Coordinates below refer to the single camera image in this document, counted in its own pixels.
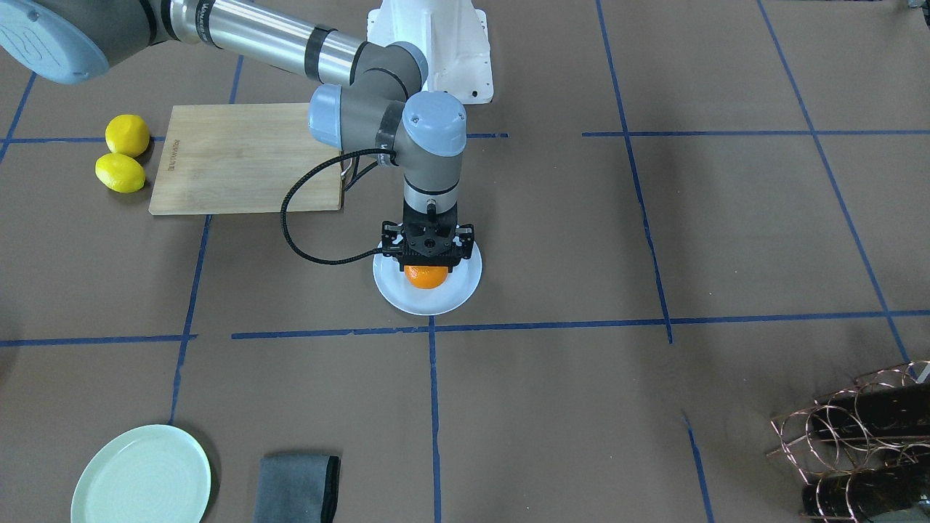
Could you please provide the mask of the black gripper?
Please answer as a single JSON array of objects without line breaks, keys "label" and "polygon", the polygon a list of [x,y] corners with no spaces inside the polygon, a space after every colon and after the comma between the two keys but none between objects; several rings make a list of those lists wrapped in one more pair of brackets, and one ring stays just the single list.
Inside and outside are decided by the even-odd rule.
[{"label": "black gripper", "polygon": [[442,213],[421,213],[405,204],[403,221],[382,222],[381,255],[408,266],[444,267],[451,272],[461,257],[454,246],[458,206]]}]

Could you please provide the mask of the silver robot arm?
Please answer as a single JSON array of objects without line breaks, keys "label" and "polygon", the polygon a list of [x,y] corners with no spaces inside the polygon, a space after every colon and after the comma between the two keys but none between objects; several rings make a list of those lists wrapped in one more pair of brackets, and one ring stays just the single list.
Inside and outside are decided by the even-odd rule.
[{"label": "silver robot arm", "polygon": [[[315,83],[307,126],[339,155],[313,166],[283,196],[283,240],[313,264],[386,257],[401,269],[454,271],[474,257],[474,225],[458,217],[467,112],[446,92],[430,92],[427,56],[413,43],[376,44],[295,19],[253,1],[4,1],[2,47],[37,76],[76,85],[109,73],[157,44],[204,46]],[[404,175],[403,217],[385,221],[378,247],[344,259],[303,251],[290,232],[291,201],[323,169],[370,158]]]}]

